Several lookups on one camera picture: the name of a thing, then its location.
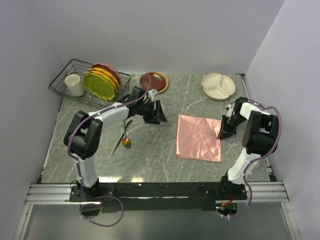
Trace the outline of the pink satin napkin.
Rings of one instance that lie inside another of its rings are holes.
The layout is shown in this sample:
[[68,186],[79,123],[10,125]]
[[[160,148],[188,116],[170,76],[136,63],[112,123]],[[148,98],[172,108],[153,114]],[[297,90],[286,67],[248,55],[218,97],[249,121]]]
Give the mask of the pink satin napkin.
[[176,156],[208,162],[222,161],[221,140],[218,134],[221,121],[218,119],[178,116]]

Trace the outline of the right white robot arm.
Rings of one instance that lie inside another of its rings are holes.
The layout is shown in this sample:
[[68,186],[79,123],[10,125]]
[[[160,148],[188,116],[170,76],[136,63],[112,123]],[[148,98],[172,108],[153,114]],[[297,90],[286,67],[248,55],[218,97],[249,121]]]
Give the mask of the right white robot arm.
[[282,120],[259,103],[246,97],[237,98],[226,108],[217,138],[224,140],[237,134],[237,127],[246,122],[242,137],[242,151],[234,165],[221,177],[218,193],[223,199],[245,193],[247,177],[258,161],[272,154],[280,140]]

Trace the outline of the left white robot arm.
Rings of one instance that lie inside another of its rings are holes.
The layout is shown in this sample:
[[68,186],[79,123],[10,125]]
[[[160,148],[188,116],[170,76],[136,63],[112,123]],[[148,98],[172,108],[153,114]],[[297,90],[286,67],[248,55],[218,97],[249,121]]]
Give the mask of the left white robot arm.
[[130,94],[106,108],[76,112],[63,143],[67,146],[67,154],[75,161],[77,187],[86,200],[94,201],[99,196],[100,183],[94,155],[99,148],[103,129],[136,115],[142,116],[146,124],[166,123],[161,101],[155,99],[157,94],[156,89],[134,87]]

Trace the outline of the black utensil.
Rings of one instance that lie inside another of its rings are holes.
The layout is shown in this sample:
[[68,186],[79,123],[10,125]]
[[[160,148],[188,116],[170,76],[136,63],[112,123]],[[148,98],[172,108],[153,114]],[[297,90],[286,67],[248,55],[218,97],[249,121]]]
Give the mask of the black utensil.
[[117,150],[118,146],[120,145],[120,143],[122,142],[123,138],[126,136],[126,131],[128,126],[131,124],[133,120],[130,119],[128,122],[122,122],[122,126],[123,126],[123,133],[120,136],[119,140],[116,142],[115,147],[113,148],[111,154],[113,155],[115,153],[115,151]]

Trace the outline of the dark red decorated plate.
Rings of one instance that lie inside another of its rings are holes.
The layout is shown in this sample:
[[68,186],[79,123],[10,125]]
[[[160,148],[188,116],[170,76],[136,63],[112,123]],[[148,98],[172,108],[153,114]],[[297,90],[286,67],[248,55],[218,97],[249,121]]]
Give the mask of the dark red decorated plate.
[[161,72],[147,72],[140,77],[139,84],[143,89],[157,90],[158,93],[164,92],[169,86],[169,80]]

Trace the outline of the iridescent metal spoon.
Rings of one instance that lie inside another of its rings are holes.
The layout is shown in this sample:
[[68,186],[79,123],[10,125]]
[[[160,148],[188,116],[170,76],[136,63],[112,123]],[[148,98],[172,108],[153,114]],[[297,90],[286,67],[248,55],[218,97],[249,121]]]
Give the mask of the iridescent metal spoon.
[[123,136],[121,138],[121,143],[125,148],[130,148],[131,147],[131,140],[128,138],[127,136],[127,128],[129,126],[129,124],[132,122],[132,120],[130,119],[129,121],[124,120],[122,122],[122,126],[123,126]]

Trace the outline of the cream divided plate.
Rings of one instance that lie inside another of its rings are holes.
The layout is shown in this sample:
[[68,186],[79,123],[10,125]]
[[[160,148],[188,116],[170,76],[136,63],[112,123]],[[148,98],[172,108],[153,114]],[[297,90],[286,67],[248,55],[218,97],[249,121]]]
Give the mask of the cream divided plate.
[[201,80],[203,92],[211,99],[223,101],[227,100],[236,92],[234,81],[219,73],[210,73]]

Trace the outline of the green polka dot plate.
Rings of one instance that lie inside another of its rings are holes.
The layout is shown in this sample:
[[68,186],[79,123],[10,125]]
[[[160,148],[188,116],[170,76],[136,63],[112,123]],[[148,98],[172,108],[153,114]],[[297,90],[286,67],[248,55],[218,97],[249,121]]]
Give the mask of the green polka dot plate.
[[84,75],[83,82],[85,87],[99,99],[111,101],[116,96],[114,85],[104,76],[89,72]]

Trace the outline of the orange plate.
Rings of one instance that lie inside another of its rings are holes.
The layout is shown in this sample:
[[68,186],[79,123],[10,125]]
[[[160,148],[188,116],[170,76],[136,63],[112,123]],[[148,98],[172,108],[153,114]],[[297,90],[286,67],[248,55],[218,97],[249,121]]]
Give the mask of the orange plate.
[[117,81],[117,79],[107,70],[104,70],[103,68],[99,68],[99,67],[94,67],[94,68],[90,68],[87,73],[95,73],[105,77],[115,87],[116,94],[118,93],[121,86],[119,85],[119,82]]

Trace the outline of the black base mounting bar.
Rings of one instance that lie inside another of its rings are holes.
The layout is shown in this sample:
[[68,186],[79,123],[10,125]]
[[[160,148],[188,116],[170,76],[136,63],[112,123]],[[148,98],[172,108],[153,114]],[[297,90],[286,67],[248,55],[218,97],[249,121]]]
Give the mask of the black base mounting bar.
[[102,213],[117,211],[193,210],[215,211],[217,201],[247,200],[244,185],[224,190],[219,182],[99,183],[81,192],[72,186],[69,201],[94,203]]

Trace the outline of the dark pink plate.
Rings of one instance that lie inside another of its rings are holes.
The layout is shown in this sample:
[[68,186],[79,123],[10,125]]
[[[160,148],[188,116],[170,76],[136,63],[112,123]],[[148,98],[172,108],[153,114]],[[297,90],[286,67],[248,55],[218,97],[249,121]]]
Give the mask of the dark pink plate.
[[101,68],[104,69],[106,71],[108,71],[109,73],[111,73],[118,81],[119,85],[122,85],[122,78],[120,73],[111,65],[107,64],[107,63],[103,63],[103,62],[99,62],[99,63],[95,63],[92,65],[92,68]]

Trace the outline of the white cup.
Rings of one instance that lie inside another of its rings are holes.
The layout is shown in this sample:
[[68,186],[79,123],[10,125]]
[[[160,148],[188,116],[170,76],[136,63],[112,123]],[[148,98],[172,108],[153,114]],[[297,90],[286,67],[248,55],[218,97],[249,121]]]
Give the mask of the white cup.
[[68,87],[72,95],[76,97],[80,97],[84,94],[84,91],[85,91],[84,85],[79,75],[77,74],[68,75],[65,78],[64,83],[66,84],[66,86]]

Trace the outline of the aluminium frame rail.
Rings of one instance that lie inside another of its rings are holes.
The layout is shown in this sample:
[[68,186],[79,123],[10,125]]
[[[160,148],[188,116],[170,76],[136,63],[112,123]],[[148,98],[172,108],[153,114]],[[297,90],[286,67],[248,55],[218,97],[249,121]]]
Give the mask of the aluminium frame rail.
[[[283,182],[251,182],[253,203],[289,202]],[[70,201],[70,184],[32,184],[25,205],[74,205],[83,201]]]

